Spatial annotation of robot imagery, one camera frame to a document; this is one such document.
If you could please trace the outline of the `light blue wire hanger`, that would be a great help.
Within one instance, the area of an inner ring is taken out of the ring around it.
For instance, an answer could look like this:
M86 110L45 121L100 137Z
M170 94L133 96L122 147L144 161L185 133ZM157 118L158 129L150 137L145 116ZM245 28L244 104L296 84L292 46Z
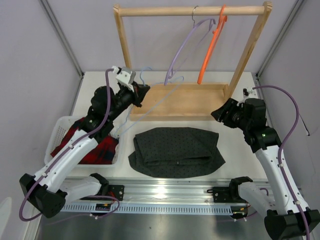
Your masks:
M143 73L146 71L146 70L150 70L152 71L153 69L149 66L146 66L144 68L142 68L139 72L139 79L142 81L143 85L146 85L146 81L143 79ZM116 137L119 139L122 135L124 135L129 129L131 129L134 125L136 125L138 122L140 122L142 119L144 119L149 113L151 113L155 108L157 108L162 102L164 102L164 100L166 100L185 80L184 76L178 76L178 77L175 77L174 79L168 81L169 83L173 84L173 83L176 83L176 81L178 79L181 79L181 81L178 83L177 86L175 86L172 90L170 90L170 92L168 94L166 94L161 100L159 100L154 106L152 106L146 113L144 113L141 117L138 118L138 120L136 120L133 124L131 124L128 128L126 128L125 130L122 130L120 132L120 129L125 126L128 122L128 119L129 119L129 116L130 114L132 113L132 110L134 108L134 105L132 105L130 107L130 109L128 110L127 112L127 115L126 115L126 118L125 118L125 121L116 129L115 131L115 135ZM164 82L156 82L156 83L153 83L151 85L151 87L155 86L155 85L163 85Z

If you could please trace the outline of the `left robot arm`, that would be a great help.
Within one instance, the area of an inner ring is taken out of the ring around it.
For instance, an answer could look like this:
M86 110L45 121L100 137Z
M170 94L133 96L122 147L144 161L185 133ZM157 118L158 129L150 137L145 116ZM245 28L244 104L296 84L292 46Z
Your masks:
M24 194L23 203L29 202L46 218L57 215L64 205L82 198L103 200L109 193L109 181L92 173L76 184L63 184L71 170L94 150L114 128L114 120L130 105L142 106L149 85L133 83L133 89L120 86L114 93L109 85L97 88L87 115L71 139L41 170L25 173L19 180Z

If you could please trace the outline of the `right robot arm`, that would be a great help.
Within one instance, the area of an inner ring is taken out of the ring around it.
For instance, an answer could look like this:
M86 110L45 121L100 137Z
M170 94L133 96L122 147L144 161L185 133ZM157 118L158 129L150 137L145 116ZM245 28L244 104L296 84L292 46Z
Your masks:
M262 165L273 198L262 192L248 177L233 178L228 196L234 202L247 201L263 217L273 240L305 236L320 222L318 210L310 209L302 197L281 152L277 131L267 126L266 104L259 98L238 102L229 98L212 117L225 126L242 130L245 142Z

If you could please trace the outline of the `dark grey dotted skirt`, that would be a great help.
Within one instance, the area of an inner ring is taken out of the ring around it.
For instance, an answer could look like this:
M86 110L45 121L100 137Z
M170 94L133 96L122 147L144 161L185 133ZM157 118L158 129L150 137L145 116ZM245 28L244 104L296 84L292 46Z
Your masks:
M156 127L136 134L130 166L165 179L206 176L225 164L218 149L219 134L193 127Z

